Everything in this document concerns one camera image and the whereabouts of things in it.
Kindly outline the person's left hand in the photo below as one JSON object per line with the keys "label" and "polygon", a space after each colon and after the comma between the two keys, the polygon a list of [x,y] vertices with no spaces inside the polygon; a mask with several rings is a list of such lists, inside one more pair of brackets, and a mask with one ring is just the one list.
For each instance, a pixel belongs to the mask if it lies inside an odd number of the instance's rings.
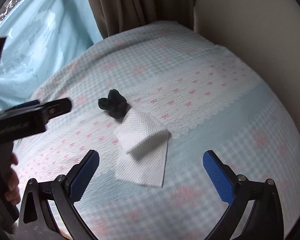
{"label": "person's left hand", "polygon": [[20,203],[21,197],[19,192],[19,178],[13,168],[10,168],[10,176],[7,180],[7,191],[5,192],[5,198],[12,205],[16,206]]}

